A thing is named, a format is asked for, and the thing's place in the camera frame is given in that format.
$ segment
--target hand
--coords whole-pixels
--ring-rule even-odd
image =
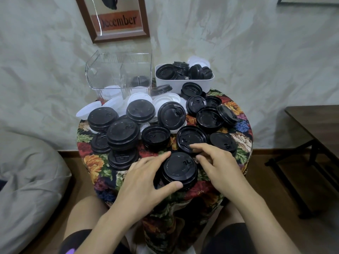
[[[134,224],[158,205],[164,198],[183,187],[179,181],[156,190],[153,185],[155,173],[160,165],[171,155],[166,152],[158,157],[142,158],[129,168],[111,210],[115,210]]]
[[[209,144],[191,144],[197,155],[197,160],[205,170],[213,186],[232,202],[245,197],[252,187],[239,169],[237,161],[228,151]],[[212,164],[205,156],[211,157]]]

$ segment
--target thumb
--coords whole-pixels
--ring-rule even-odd
[[[174,181],[171,182],[167,185],[165,185],[164,187],[156,190],[157,191],[157,195],[158,195],[158,201],[159,203],[166,198],[167,196],[171,195],[172,193],[178,191],[179,189],[181,189],[183,187],[182,182],[179,181]]]
[[[197,155],[196,158],[199,161],[202,168],[205,170],[206,174],[209,176],[215,169],[214,166],[211,163],[209,163],[209,161],[202,155]]]

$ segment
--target black shorts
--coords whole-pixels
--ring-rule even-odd
[[[61,244],[59,254],[66,254],[76,250],[90,234],[91,229],[81,230],[68,236]],[[253,242],[249,236],[245,223],[235,223],[225,227],[208,245],[201,254],[256,254]],[[130,254],[125,245],[119,243],[113,254]]]

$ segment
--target white plastic bin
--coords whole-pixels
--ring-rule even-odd
[[[155,71],[157,71],[157,69],[159,67],[161,67],[162,65],[164,65],[164,64],[157,65],[155,67]],[[189,79],[187,79],[187,80],[163,80],[163,79],[159,79],[159,78],[157,78],[157,76],[155,76],[155,81],[157,82],[157,86],[162,86],[162,85],[172,86],[172,88],[173,88],[172,93],[180,94],[182,86],[187,82],[193,82],[193,83],[200,85],[202,90],[205,93],[207,93],[212,86],[212,82],[214,81],[214,74],[213,74],[213,77],[211,79],[208,79],[208,80],[189,80]]]

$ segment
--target wall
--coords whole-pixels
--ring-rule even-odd
[[[75,0],[0,0],[0,124],[76,148],[75,113],[95,95],[84,64],[98,49],[150,48],[154,64],[196,54],[214,88],[251,123],[255,148],[308,136],[283,108],[339,104],[339,10],[277,0],[145,0],[150,40],[93,45]]]

